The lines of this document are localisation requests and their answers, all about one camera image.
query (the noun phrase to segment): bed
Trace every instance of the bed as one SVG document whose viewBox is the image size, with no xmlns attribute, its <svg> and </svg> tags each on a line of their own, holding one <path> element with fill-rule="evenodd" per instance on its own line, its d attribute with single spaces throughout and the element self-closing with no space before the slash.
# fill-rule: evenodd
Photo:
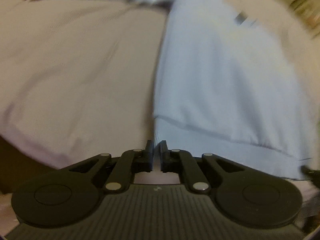
<svg viewBox="0 0 320 240">
<path fill-rule="evenodd" d="M 280 37 L 317 104 L 317 59 L 294 16 L 275 0 L 226 1 Z M 102 152 L 117 156 L 153 137 L 154 78 L 168 11 L 132 0 L 0 0 L 0 134 L 29 157 L 39 170 L 33 175 Z M 2 147 L 9 149 L 7 142 Z M 7 192 L 30 176 L 7 182 L 17 161 L 10 152 L 1 153 Z M 318 191 L 308 181 L 293 183 L 304 195 L 303 218 L 315 215 Z"/>
</svg>

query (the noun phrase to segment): silver screw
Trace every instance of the silver screw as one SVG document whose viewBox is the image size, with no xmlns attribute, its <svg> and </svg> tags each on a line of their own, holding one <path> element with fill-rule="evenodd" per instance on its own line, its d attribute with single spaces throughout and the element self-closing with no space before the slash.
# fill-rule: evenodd
<svg viewBox="0 0 320 240">
<path fill-rule="evenodd" d="M 118 182 L 110 182 L 108 184 L 106 184 L 106 189 L 108 190 L 118 190 L 121 189 L 121 184 Z"/>
<path fill-rule="evenodd" d="M 192 185 L 194 189 L 204 191 L 209 188 L 208 183 L 205 182 L 196 182 Z"/>
</svg>

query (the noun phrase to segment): black object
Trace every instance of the black object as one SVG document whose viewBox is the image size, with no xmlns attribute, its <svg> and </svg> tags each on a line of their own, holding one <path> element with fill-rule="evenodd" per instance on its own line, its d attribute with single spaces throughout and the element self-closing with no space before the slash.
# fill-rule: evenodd
<svg viewBox="0 0 320 240">
<path fill-rule="evenodd" d="M 22 185 L 12 195 L 14 239 L 303 239 L 292 222 L 302 197 L 291 183 L 213 154 L 157 147 L 178 185 L 133 184 L 150 172 L 153 145 L 101 154 Z"/>
</svg>

